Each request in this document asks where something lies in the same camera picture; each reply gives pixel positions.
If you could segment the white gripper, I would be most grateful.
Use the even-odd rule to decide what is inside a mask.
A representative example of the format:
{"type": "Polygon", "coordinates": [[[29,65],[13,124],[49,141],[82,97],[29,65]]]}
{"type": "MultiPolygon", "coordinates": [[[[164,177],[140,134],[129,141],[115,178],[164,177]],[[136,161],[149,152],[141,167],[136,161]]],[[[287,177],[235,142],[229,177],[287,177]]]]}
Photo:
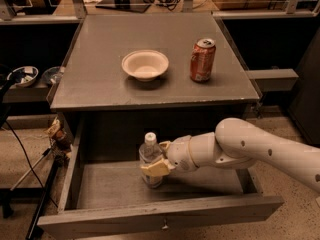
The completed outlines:
{"type": "Polygon", "coordinates": [[[172,142],[160,142],[159,145],[166,152],[167,159],[161,158],[149,165],[141,165],[141,171],[150,177],[169,175],[174,168],[179,172],[196,171],[198,167],[193,162],[189,151],[190,140],[191,136],[187,135],[179,137],[172,142]]]}

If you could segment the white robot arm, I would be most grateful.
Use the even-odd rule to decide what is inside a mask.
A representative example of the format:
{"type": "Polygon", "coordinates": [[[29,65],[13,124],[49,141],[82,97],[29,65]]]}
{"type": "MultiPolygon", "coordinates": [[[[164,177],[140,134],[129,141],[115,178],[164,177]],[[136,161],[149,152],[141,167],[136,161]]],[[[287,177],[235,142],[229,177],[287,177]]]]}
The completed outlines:
{"type": "Polygon", "coordinates": [[[245,169],[263,161],[320,192],[319,148],[270,134],[242,119],[226,118],[213,132],[162,143],[153,133],[146,134],[141,149],[149,152],[154,147],[160,148],[158,154],[140,158],[141,171],[147,177],[204,166],[245,169]]]}

